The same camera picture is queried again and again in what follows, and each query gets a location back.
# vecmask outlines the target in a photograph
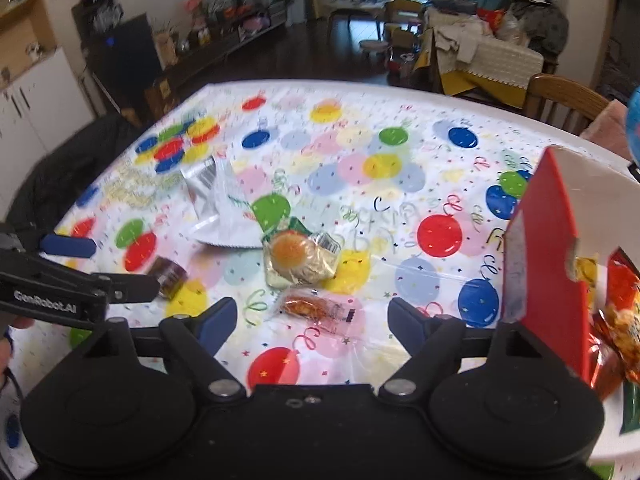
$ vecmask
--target dark wood floor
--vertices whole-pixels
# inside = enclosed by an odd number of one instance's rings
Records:
[[[329,79],[399,86],[387,76],[382,60],[367,59],[360,40],[375,40],[375,22],[335,20],[332,38],[326,40],[326,21],[301,23],[268,32],[229,55],[224,63],[201,72],[179,89],[185,98],[207,83],[247,79]]]

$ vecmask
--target human hand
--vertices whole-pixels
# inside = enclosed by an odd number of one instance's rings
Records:
[[[35,321],[28,317],[17,317],[11,323],[11,326],[14,328],[29,328],[33,326],[33,323],[35,323]],[[13,349],[11,343],[6,337],[2,338],[2,340],[0,340],[0,389],[4,387],[4,382],[6,381],[4,370],[8,367],[12,354]]]

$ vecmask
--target balloon-patterned tablecloth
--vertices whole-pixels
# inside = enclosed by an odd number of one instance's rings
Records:
[[[495,324],[502,234],[544,147],[563,144],[618,164],[574,139],[501,110],[405,89],[305,81],[207,86],[86,190],[58,232],[92,238],[97,253],[61,261],[85,272],[143,273],[165,256],[185,267],[188,282],[173,300],[110,307],[110,316],[133,327],[195,316],[234,298],[238,326],[217,359],[249,388],[273,381],[379,386],[408,358],[386,324],[391,298],[429,316]],[[209,155],[231,164],[261,224],[290,214],[342,244],[336,276],[322,286],[355,311],[347,334],[320,333],[275,311],[278,292],[265,283],[261,250],[185,236],[196,214],[180,170]],[[70,351],[65,328],[37,323],[14,337],[12,369],[27,391]],[[18,409],[11,388],[0,408],[3,420]],[[23,476],[33,459],[19,435],[12,444],[9,450],[2,442],[0,451]]]

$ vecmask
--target wooden chair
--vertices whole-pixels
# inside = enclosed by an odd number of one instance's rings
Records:
[[[546,120],[543,120],[545,105],[551,101]],[[536,74],[529,80],[527,97],[522,109],[523,115],[553,124],[558,105],[569,108],[562,129],[579,136],[584,129],[603,111],[609,101],[580,83],[553,74]],[[575,115],[578,118],[572,128]]]

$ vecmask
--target pink cloth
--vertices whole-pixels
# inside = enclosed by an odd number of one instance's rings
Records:
[[[626,106],[615,100],[609,103],[580,137],[631,161],[631,153],[626,143],[625,123]]]

